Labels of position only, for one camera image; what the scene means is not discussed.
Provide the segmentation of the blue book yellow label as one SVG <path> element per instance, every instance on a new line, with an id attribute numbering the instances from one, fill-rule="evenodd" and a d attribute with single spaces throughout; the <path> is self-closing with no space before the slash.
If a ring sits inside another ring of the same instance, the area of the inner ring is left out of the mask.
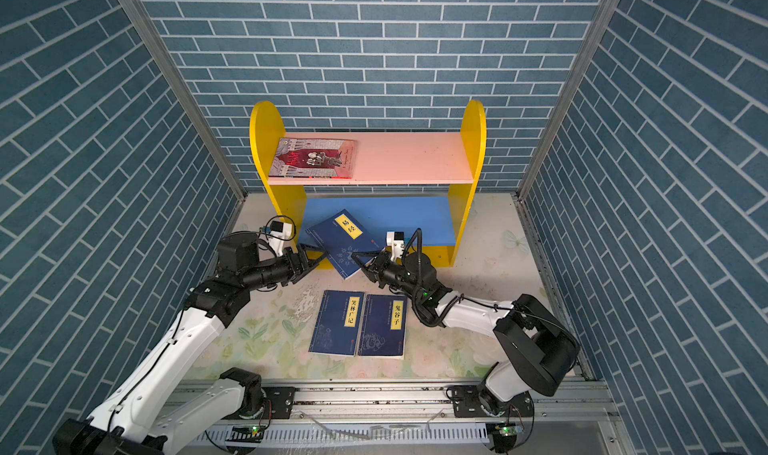
<path id="1" fill-rule="evenodd" d="M 385 246 L 383 230 L 367 228 L 346 209 L 309 226 L 305 232 L 327 252 L 327 259 L 343 279 L 360 270 L 353 253 L 378 253 Z"/>

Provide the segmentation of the illustrated red grey book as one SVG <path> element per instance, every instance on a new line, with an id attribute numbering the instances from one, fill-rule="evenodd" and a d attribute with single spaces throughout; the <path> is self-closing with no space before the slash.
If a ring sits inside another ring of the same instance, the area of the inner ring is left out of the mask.
<path id="1" fill-rule="evenodd" d="M 269 172 L 281 178 L 350 178 L 356 142 L 344 139 L 282 138 Z"/>

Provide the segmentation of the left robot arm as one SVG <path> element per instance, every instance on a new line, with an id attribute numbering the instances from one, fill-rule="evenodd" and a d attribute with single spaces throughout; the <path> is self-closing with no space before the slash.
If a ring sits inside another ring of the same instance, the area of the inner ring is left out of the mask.
<path id="1" fill-rule="evenodd" d="M 195 360 L 236 318 L 256 289 L 296 283 L 326 251 L 299 244 L 269 260 L 259 257 L 260 235 L 238 231 L 218 245 L 214 274 L 192 288 L 184 307 L 155 348 L 122 385 L 82 420 L 56 431 L 57 454 L 176 454 L 223 418 L 259 420 L 271 409 L 260 375 L 230 368 L 201 395 L 160 413 Z"/>

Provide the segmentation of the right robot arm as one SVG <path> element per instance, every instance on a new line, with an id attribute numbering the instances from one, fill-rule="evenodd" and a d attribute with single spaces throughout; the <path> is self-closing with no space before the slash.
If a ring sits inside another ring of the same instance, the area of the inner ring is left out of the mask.
<path id="1" fill-rule="evenodd" d="M 514 301 L 471 298 L 441 283 L 429 257 L 419 251 L 400 261 L 385 250 L 356 252 L 352 259 L 371 282 L 407 296 L 423 325 L 464 329 L 496 340 L 506 359 L 476 389 L 490 416 L 506 414 L 515 397 L 530 391 L 554 395 L 576 364 L 581 350 L 577 338 L 532 295 Z"/>

